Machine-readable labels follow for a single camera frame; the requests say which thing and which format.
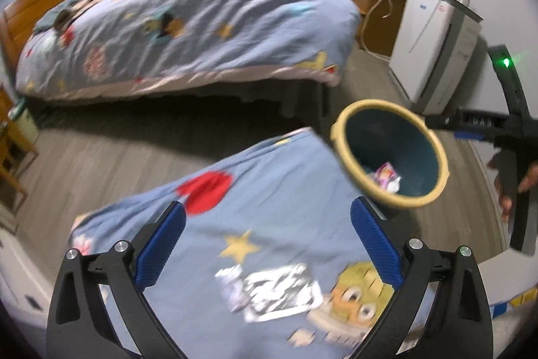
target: blue gripper pad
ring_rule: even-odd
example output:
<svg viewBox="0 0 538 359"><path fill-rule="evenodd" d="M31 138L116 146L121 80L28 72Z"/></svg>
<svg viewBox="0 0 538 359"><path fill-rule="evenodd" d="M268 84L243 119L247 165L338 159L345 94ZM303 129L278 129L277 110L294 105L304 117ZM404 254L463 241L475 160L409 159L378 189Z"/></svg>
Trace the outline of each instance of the blue gripper pad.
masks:
<svg viewBox="0 0 538 359"><path fill-rule="evenodd" d="M183 205L177 203L138 254L134 282L139 291L142 292L157 283L168 257L185 229L186 222Z"/></svg>
<svg viewBox="0 0 538 359"><path fill-rule="evenodd" d="M383 283L398 290L404 282L400 270L400 254L360 198L351 203L351 223Z"/></svg>

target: cartoon print comforter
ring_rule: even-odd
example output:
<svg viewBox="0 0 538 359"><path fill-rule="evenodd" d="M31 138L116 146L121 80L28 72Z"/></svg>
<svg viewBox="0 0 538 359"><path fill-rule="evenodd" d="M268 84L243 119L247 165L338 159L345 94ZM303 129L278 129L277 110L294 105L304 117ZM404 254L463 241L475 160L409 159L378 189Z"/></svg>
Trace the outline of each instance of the cartoon print comforter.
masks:
<svg viewBox="0 0 538 359"><path fill-rule="evenodd" d="M359 20L351 0L101 0L63 34L29 39L17 89L73 100L265 78L335 86Z"/></svg>
<svg viewBox="0 0 538 359"><path fill-rule="evenodd" d="M72 245L84 254L108 251L180 200L185 231L144 295L189 359L343 359L393 293L351 224L351 202L359 195L334 153L305 129L96 211L74 230ZM230 312L215 278L239 263L245 275L305 263L321 286L323 304L308 313L245 322L241 312ZM102 293L123 346L136 352L108 287ZM428 290L415 328L425 323L432 296Z"/></svg>

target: wooden floor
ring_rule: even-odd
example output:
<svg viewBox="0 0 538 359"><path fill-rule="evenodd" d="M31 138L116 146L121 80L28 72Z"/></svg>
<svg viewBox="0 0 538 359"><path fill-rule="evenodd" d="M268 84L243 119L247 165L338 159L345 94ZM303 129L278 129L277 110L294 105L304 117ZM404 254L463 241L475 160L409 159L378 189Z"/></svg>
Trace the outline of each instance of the wooden floor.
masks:
<svg viewBox="0 0 538 359"><path fill-rule="evenodd" d="M323 135L347 104L372 97L401 102L387 64L355 48L342 86L332 91ZM17 211L17 236L51 281L77 215L302 126L279 116L271 103L216 97L65 107L39 124L41 155L20 177L30 194ZM432 248L467 244L479 261L488 259L504 249L488 187L469 145L439 136L449 157L447 188L430 206L397 220Z"/></svg>

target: wooden headboard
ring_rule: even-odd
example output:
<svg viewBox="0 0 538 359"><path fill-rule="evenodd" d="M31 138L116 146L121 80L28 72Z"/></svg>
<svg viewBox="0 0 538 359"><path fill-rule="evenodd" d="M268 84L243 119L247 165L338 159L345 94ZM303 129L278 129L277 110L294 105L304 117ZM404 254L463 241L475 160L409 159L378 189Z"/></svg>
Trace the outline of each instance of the wooden headboard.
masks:
<svg viewBox="0 0 538 359"><path fill-rule="evenodd" d="M15 74L19 57L36 22L65 0L16 0L0 15L0 42L7 68Z"/></svg>

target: metal screw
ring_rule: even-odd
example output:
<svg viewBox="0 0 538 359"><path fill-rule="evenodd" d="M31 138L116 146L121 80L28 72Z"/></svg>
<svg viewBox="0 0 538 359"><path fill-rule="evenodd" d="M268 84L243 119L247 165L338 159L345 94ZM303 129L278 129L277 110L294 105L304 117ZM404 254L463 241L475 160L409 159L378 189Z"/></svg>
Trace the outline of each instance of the metal screw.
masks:
<svg viewBox="0 0 538 359"><path fill-rule="evenodd" d="M469 257L472 254L471 249L466 246L462 246L459 249L459 252L462 254L462 256L465 256L465 257Z"/></svg>
<svg viewBox="0 0 538 359"><path fill-rule="evenodd" d="M69 260L72 260L76 257L77 255L77 250L74 249L74 248L71 248L67 253L66 253L66 258L69 259Z"/></svg>
<svg viewBox="0 0 538 359"><path fill-rule="evenodd" d="M127 248L129 248L129 244L126 241L119 241L116 243L116 245L114 245L114 249L118 253L123 253Z"/></svg>
<svg viewBox="0 0 538 359"><path fill-rule="evenodd" d="M422 248L422 241L420 239L410 239L409 246L414 250L419 250Z"/></svg>

